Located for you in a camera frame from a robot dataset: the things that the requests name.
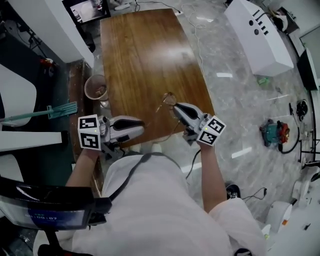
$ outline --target wooden table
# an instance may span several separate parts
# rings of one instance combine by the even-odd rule
[[[148,124],[172,92],[177,102],[214,114],[205,80],[188,39],[172,9],[128,13],[100,22],[104,75],[112,115],[127,115]],[[168,136],[177,120],[159,110],[143,135],[126,146]],[[181,132],[180,125],[175,132]]]

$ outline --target monitor screen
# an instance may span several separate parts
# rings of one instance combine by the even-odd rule
[[[42,229],[43,227],[56,230],[80,228],[83,226],[85,215],[85,210],[30,209],[6,201],[0,201],[0,209],[13,224],[31,229]]]

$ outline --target floor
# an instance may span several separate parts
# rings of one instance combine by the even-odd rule
[[[226,130],[216,144],[216,155],[220,170],[225,181],[237,184],[241,189],[242,198],[253,195],[262,187],[267,188],[263,200],[255,198],[247,202],[253,216],[263,221],[273,201],[290,202],[292,188],[301,176],[301,164],[298,163],[299,148],[289,154],[279,153],[277,148],[266,148],[263,144],[259,126],[267,119],[280,120],[288,123],[290,130],[289,142],[284,151],[293,146],[297,138],[297,127],[289,115],[289,103],[296,106],[297,100],[307,99],[307,91],[303,87],[298,69],[289,70],[277,77],[271,78],[268,85],[259,85],[257,77],[251,72],[248,60],[233,28],[224,16],[226,9],[222,0],[163,0],[167,5],[178,10],[183,7],[183,13],[177,18],[181,23],[190,45],[202,65],[207,89],[212,100],[216,115],[226,123]],[[167,8],[161,3],[140,3],[140,11]],[[135,4],[121,12],[134,12]],[[195,37],[195,24],[204,24],[204,29],[197,29],[199,48]],[[92,32],[96,43],[95,74],[104,74],[99,24],[87,27]],[[297,56],[289,40],[283,35],[283,41],[288,48],[293,63]],[[218,77],[217,73],[228,73],[231,77]],[[310,111],[303,123],[299,123],[301,132],[312,129]],[[303,147],[310,147],[310,138],[303,136]],[[144,152],[150,150],[152,143],[142,145]],[[181,133],[174,134],[161,143],[164,154],[173,158],[182,169],[191,165],[192,159],[199,147],[188,146]],[[232,158],[232,154],[252,148],[250,152]],[[190,195],[202,204],[201,169],[195,169],[188,179]]]

